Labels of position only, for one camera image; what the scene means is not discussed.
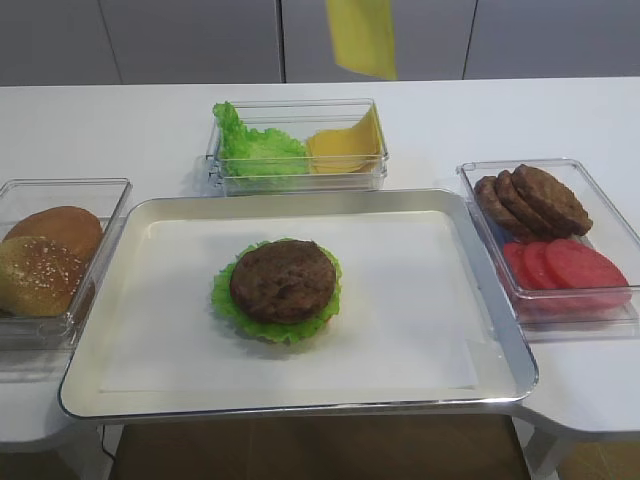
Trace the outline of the rear brown patty in bin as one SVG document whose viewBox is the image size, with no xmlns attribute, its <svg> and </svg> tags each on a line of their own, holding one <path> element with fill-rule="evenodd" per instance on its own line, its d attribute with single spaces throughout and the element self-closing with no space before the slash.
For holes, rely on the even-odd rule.
<svg viewBox="0 0 640 480">
<path fill-rule="evenodd" d="M 474 192 L 481 209 L 517 240 L 524 243 L 537 241 L 536 234 L 501 203 L 496 192 L 496 180 L 496 176 L 483 176 L 476 182 Z"/>
</svg>

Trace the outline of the clear bin patties and tomato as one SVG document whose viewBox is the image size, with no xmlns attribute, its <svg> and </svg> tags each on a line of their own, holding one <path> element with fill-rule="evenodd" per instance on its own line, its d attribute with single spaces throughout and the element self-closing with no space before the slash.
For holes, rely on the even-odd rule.
<svg viewBox="0 0 640 480">
<path fill-rule="evenodd" d="M 521 164 L 547 171 L 571 189 L 582 203 L 593 226 L 586 235 L 564 237 L 555 227 L 555 237 L 537 241 L 551 243 L 569 239 L 588 246 L 611 260 L 623 273 L 627 287 L 522 289 L 503 255 L 505 243 L 524 243 L 497 225 L 481 209 L 475 192 L 483 176 L 511 175 Z M 551 159 L 465 163 L 458 167 L 465 197 L 480 238 L 494 262 L 498 278 L 529 339 L 636 336 L 639 333 L 639 236 L 633 231 L 604 191 L 575 160 Z"/>
</svg>

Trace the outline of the brown patty in bin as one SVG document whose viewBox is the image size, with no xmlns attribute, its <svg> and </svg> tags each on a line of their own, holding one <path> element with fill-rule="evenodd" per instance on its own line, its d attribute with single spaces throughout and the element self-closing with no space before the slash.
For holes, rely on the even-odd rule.
<svg viewBox="0 0 640 480">
<path fill-rule="evenodd" d="M 508 170 L 503 170 L 498 174 L 495 189 L 501 203 L 534 234 L 544 240 L 551 240 L 555 237 L 552 226 L 519 195 Z"/>
<path fill-rule="evenodd" d="M 517 240 L 524 243 L 537 241 L 536 234 L 501 203 L 496 192 L 496 180 L 496 176 L 483 176 L 476 182 L 474 192 L 481 209 Z"/>
<path fill-rule="evenodd" d="M 511 175 L 524 201 L 564 237 L 586 235 L 593 221 L 574 192 L 545 170 L 521 164 Z"/>
</svg>

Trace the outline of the clear bin lettuce and cheese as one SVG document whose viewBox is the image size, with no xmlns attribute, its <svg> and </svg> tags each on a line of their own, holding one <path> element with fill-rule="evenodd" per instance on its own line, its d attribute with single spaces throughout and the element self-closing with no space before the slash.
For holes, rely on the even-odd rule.
<svg viewBox="0 0 640 480">
<path fill-rule="evenodd" d="M 371 99 L 332 99 L 296 101 L 229 102 L 248 128 L 277 128 L 300 140 L 307 150 L 308 173 L 281 176 L 230 176 L 219 158 L 221 130 L 214 117 L 213 130 L 206 153 L 208 180 L 225 196 L 272 193 L 306 193 L 339 190 L 370 191 L 381 189 L 387 175 L 388 149 L 375 102 Z M 307 140 L 326 129 L 355 125 L 373 107 L 377 114 L 381 155 L 370 171 L 345 174 L 311 172 Z"/>
</svg>

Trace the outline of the front red tomato slice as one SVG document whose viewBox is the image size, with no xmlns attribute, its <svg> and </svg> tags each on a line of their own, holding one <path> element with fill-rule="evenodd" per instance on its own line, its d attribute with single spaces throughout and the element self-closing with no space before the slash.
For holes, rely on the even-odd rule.
<svg viewBox="0 0 640 480">
<path fill-rule="evenodd" d="M 596 250 L 569 239 L 557 239 L 543 249 L 551 277 L 566 288 L 627 287 L 621 270 Z"/>
</svg>

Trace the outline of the clear bin with buns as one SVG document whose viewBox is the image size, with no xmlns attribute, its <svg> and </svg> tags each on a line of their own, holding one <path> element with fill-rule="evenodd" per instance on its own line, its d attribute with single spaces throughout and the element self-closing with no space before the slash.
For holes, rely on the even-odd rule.
<svg viewBox="0 0 640 480">
<path fill-rule="evenodd" d="M 101 243 L 66 312 L 59 316 L 15 316 L 1 309 L 1 345 L 19 348 L 73 338 L 88 314 L 124 221 L 132 185 L 126 178 L 15 179 L 1 188 L 1 243 L 24 218 L 54 207 L 75 206 L 93 213 L 103 230 Z"/>
</svg>

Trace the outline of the green lettuce in bin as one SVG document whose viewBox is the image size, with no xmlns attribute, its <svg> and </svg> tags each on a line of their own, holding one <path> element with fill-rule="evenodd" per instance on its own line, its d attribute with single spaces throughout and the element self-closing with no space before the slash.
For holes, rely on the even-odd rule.
<svg viewBox="0 0 640 480">
<path fill-rule="evenodd" d="M 248 128 L 235 107 L 217 103 L 213 114 L 221 130 L 219 158 L 230 176 L 281 176 L 308 173 L 305 145 L 277 128 Z"/>
</svg>

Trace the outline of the red tomato slice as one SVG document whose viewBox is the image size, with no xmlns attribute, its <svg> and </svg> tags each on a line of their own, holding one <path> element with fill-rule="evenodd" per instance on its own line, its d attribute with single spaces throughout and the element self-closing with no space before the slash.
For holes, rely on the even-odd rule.
<svg viewBox="0 0 640 480">
<path fill-rule="evenodd" d="M 524 264 L 525 245 L 518 242 L 505 243 L 503 246 L 503 255 L 516 283 L 522 288 L 532 290 L 534 285 L 531 277 Z"/>
<path fill-rule="evenodd" d="M 543 249 L 551 277 L 566 288 L 627 287 L 621 270 L 596 250 L 569 239 L 557 239 Z"/>
<path fill-rule="evenodd" d="M 544 242 L 533 242 L 524 248 L 522 260 L 525 273 L 535 289 L 559 289 L 560 284 L 551 275 L 546 265 Z"/>
</svg>

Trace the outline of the brown patty on tray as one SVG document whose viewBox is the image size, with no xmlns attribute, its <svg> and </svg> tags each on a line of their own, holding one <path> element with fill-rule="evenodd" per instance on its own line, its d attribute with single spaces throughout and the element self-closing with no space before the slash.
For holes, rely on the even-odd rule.
<svg viewBox="0 0 640 480">
<path fill-rule="evenodd" d="M 337 270 L 313 241 L 269 242 L 244 254 L 230 280 L 234 303 L 259 323 L 298 324 L 328 304 Z"/>
</svg>

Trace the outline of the yellow cheese slice stack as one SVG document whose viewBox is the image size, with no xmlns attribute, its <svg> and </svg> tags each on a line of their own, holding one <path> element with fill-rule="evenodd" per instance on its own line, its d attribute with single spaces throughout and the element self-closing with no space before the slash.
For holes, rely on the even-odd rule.
<svg viewBox="0 0 640 480">
<path fill-rule="evenodd" d="M 326 129 L 307 140 L 315 174 L 345 174 L 370 171 L 381 152 L 377 114 L 373 107 L 353 126 Z"/>
</svg>

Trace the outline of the middle red tomato slice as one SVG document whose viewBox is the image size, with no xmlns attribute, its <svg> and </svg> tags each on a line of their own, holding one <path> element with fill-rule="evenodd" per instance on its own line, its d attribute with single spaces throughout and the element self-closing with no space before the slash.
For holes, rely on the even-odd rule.
<svg viewBox="0 0 640 480">
<path fill-rule="evenodd" d="M 560 284 L 551 275 L 546 265 L 544 242 L 533 242 L 524 248 L 522 260 L 525 273 L 535 289 L 559 289 Z"/>
</svg>

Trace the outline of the rear red tomato slice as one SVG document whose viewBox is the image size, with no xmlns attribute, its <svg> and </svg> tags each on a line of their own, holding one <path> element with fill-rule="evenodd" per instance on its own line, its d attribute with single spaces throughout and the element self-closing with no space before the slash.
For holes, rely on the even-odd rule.
<svg viewBox="0 0 640 480">
<path fill-rule="evenodd" d="M 503 246 L 503 255 L 516 283 L 522 288 L 532 290 L 534 285 L 531 277 L 524 264 L 525 245 L 518 242 L 505 243 Z"/>
</svg>

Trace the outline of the green lettuce leaf under patty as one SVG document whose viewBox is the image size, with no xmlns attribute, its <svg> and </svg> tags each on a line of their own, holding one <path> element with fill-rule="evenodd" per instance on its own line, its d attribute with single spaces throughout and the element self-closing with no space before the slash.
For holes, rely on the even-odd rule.
<svg viewBox="0 0 640 480">
<path fill-rule="evenodd" d="M 234 327 L 240 329 L 250 337 L 266 340 L 272 343 L 295 344 L 316 335 L 329 320 L 340 312 L 342 269 L 339 260 L 326 248 L 317 245 L 332 261 L 337 270 L 337 285 L 329 304 L 309 320 L 298 324 L 259 323 L 250 319 L 234 303 L 230 294 L 230 280 L 232 271 L 237 261 L 247 252 L 269 242 L 281 240 L 297 240 L 283 238 L 274 241 L 263 241 L 248 246 L 241 251 L 234 261 L 229 263 L 216 274 L 211 291 L 211 304 L 214 312 L 229 321 Z"/>
</svg>

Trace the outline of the sesame bun top right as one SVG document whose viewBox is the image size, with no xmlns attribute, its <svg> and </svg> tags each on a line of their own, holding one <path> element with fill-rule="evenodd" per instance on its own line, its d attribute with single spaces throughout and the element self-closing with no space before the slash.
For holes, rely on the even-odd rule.
<svg viewBox="0 0 640 480">
<path fill-rule="evenodd" d="M 67 311 L 87 263 L 44 237 L 1 243 L 1 309 L 15 316 L 59 316 Z"/>
</svg>

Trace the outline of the middle brown patty in bin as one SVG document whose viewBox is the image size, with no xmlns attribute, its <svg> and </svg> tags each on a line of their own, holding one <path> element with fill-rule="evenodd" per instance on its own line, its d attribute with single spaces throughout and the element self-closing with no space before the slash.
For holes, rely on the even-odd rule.
<svg viewBox="0 0 640 480">
<path fill-rule="evenodd" d="M 534 234 L 544 240 L 551 240 L 555 237 L 552 226 L 519 195 L 508 170 L 503 170 L 498 174 L 495 189 L 501 203 Z"/>
</svg>

